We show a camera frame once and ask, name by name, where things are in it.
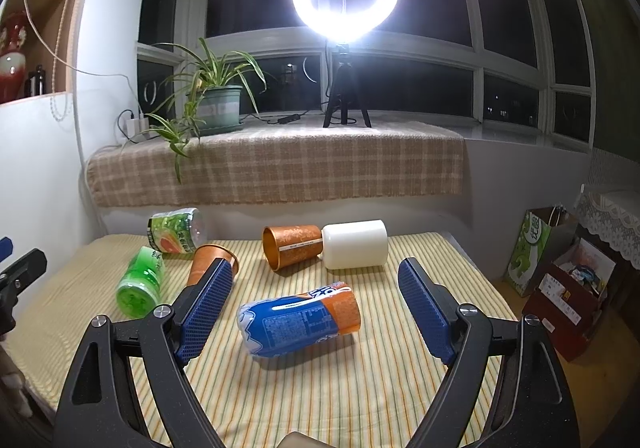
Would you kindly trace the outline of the dark red cardboard box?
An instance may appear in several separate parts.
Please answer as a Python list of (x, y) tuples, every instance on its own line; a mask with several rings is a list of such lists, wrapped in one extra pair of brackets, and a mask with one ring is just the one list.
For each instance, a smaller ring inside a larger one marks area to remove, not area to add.
[(581, 238), (547, 267), (530, 294), (523, 313), (540, 320), (566, 361), (587, 350), (615, 266), (605, 253)]

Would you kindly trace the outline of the black tripod stand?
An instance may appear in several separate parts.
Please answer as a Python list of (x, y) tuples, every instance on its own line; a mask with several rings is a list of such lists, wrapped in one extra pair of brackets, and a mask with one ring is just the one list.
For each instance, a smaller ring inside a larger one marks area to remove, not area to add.
[(372, 127), (366, 104), (360, 101), (360, 82), (355, 66), (352, 64), (348, 44), (337, 45), (338, 66), (334, 72), (330, 87), (329, 101), (324, 113), (323, 127), (332, 124), (334, 112), (340, 111), (340, 123), (348, 123), (349, 105), (357, 106), (361, 112), (363, 123)]

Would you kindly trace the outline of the wooden shelf unit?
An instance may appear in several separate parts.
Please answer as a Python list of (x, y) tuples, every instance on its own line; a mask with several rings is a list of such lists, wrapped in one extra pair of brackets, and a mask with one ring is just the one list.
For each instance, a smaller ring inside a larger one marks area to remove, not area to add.
[(26, 74), (17, 100), (72, 90), (77, 26), (84, 0), (2, 0), (1, 26), (14, 12), (25, 11), (23, 46)]

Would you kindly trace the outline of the white lace cloth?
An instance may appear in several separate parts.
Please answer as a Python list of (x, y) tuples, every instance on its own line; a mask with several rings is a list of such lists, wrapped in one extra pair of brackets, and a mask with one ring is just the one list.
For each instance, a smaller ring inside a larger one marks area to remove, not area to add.
[(639, 269), (639, 190), (583, 186), (575, 213), (582, 227)]

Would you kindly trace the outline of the beige plaid sill cloth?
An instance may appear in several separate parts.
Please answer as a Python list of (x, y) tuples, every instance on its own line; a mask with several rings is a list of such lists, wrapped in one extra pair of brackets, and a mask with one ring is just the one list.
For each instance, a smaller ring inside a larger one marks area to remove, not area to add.
[(376, 127), (270, 125), (194, 139), (178, 156), (161, 139), (102, 150), (87, 183), (101, 208), (459, 195), (463, 137), (424, 122)]

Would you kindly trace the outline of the blue and orange paper cup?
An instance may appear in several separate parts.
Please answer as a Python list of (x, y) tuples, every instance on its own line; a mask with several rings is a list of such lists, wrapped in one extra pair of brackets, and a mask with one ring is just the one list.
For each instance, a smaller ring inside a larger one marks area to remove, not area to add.
[(243, 304), (236, 317), (248, 353), (278, 357), (361, 327), (352, 288), (337, 281), (305, 293)]

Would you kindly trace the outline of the striped yellow table cloth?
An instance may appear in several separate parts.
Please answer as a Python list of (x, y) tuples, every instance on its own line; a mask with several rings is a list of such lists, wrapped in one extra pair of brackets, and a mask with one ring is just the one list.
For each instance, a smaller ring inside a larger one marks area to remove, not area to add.
[[(4, 349), (50, 406), (60, 399), (75, 350), (99, 314), (119, 320), (115, 289), (143, 246), (135, 235), (100, 238), (39, 286), (17, 314)], [(382, 267), (329, 272), (319, 261), (273, 272), (259, 241), (231, 240), (240, 262), (229, 298), (206, 346), (186, 367), (193, 390), (224, 443), (272, 447), (298, 431), (335, 447), (402, 447), (431, 404), (445, 366), (422, 341), (397, 284), (413, 257), (461, 303), (502, 319), (512, 311), (499, 292), (441, 234), (390, 239)], [(277, 358), (247, 352), (236, 323), (248, 302), (344, 281), (354, 290), (361, 327)]]

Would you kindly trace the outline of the red and white vase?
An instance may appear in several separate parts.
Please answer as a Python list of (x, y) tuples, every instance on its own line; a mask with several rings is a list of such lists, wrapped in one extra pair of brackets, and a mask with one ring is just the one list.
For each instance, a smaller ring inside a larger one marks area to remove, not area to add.
[(25, 11), (14, 12), (1, 26), (1, 103), (12, 102), (22, 92), (26, 74), (23, 46), (27, 37)]

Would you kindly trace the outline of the green and white paper bag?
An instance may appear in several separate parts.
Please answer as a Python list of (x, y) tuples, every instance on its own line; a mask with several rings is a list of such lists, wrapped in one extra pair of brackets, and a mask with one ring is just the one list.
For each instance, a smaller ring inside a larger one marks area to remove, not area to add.
[(549, 264), (574, 241), (578, 220), (564, 205), (527, 210), (504, 280), (520, 297), (528, 297)]

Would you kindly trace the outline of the copper orange cup with label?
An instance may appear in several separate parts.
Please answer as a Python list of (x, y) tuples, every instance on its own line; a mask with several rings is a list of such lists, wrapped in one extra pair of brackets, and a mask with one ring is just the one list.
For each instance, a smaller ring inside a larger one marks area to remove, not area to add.
[(318, 257), (323, 250), (320, 228), (316, 225), (273, 226), (262, 231), (262, 249), (273, 270)]

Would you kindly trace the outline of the white plastic cup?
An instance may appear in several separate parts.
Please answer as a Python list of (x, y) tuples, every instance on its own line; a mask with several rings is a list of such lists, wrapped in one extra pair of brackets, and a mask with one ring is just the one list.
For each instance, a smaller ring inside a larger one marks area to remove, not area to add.
[(330, 224), (322, 228), (324, 266), (330, 271), (384, 265), (388, 236), (382, 220)]

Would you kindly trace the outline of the spider plant in green pot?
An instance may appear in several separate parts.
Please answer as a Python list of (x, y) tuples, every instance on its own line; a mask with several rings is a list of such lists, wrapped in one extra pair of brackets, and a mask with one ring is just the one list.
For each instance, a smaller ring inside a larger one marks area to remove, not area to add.
[(176, 179), (182, 180), (181, 160), (189, 158), (192, 139), (206, 134), (227, 132), (240, 125), (241, 97), (247, 95), (256, 106), (255, 95), (247, 80), (254, 75), (262, 86), (265, 72), (256, 58), (245, 51), (216, 55), (206, 41), (198, 40), (200, 49), (172, 42), (183, 55), (183, 65), (165, 81), (174, 86), (157, 109), (149, 113), (151, 130), (160, 135), (174, 153)]

